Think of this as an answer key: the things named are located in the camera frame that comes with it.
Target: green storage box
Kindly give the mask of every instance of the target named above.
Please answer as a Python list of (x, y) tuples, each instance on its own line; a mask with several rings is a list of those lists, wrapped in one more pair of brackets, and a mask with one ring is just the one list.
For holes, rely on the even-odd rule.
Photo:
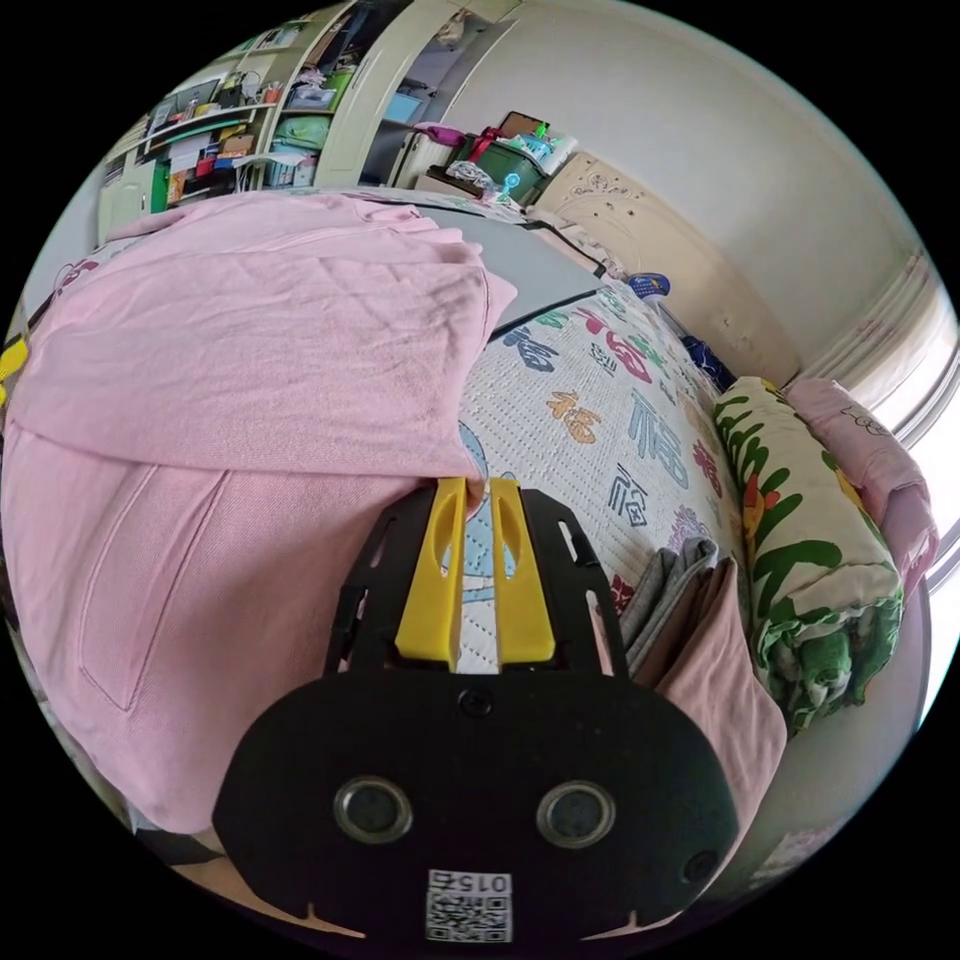
[(330, 132), (330, 118), (307, 114), (282, 120), (273, 135), (277, 143), (307, 150), (322, 150)]
[[(476, 136), (469, 135), (453, 158), (454, 161), (467, 160), (475, 141)], [(503, 143), (491, 143), (480, 154), (476, 163), (484, 173), (490, 175), (494, 183), (500, 185), (509, 174), (515, 173), (520, 178), (520, 182), (510, 191), (510, 198), (521, 206), (536, 199), (547, 181), (547, 175), (536, 160), (522, 150), (508, 147)]]

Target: camera lens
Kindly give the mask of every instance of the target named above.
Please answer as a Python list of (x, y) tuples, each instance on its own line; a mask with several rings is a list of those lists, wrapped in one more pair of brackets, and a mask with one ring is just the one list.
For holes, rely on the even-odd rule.
[(554, 846), (582, 849), (601, 840), (613, 826), (613, 798), (593, 783), (570, 781), (540, 801), (537, 827)]
[(340, 829), (361, 843), (390, 843), (413, 822), (404, 792), (380, 777), (357, 777), (344, 784), (334, 800), (334, 816)]

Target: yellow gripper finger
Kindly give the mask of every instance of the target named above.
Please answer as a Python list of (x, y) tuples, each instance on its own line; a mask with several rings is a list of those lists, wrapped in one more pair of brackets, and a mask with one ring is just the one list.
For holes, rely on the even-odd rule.
[(446, 663), (451, 672), (460, 656), (466, 518), (466, 480), (440, 480), (395, 640), (401, 657)]
[[(491, 479), (490, 507), (493, 514), (493, 596), (500, 666), (545, 663), (553, 659), (556, 642), (516, 481)], [(510, 577), (506, 571), (504, 545), (514, 561), (515, 569)]]

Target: pink fabric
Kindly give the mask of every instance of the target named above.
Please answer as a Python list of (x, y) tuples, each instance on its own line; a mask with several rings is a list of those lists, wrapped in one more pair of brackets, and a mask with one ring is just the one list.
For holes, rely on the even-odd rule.
[[(787, 744), (787, 726), (754, 675), (740, 616), (736, 563), (727, 558), (703, 573), (696, 597), (688, 602), (693, 629), (654, 689), (710, 741), (733, 796), (740, 830), (716, 878), (733, 859), (770, 788)], [(634, 915), (625, 926), (590, 939), (651, 930), (678, 916), (644, 924)]]
[(836, 381), (798, 380), (786, 397), (860, 494), (890, 548), (908, 599), (940, 545), (920, 468)]
[(198, 833), (250, 723), (319, 675), (372, 523), (481, 477), (470, 366), (515, 296), (413, 208), (247, 194), (150, 218), (51, 306), (12, 398), (4, 547), (51, 707)]

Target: red bag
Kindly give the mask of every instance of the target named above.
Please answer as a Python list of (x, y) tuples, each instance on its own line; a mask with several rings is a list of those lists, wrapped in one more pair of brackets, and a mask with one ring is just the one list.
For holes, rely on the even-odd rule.
[(476, 163), (486, 152), (487, 147), (496, 140), (499, 140), (502, 136), (503, 131), (498, 127), (487, 127), (483, 133), (473, 141), (473, 149), (470, 151), (470, 156), (467, 157), (467, 163)]

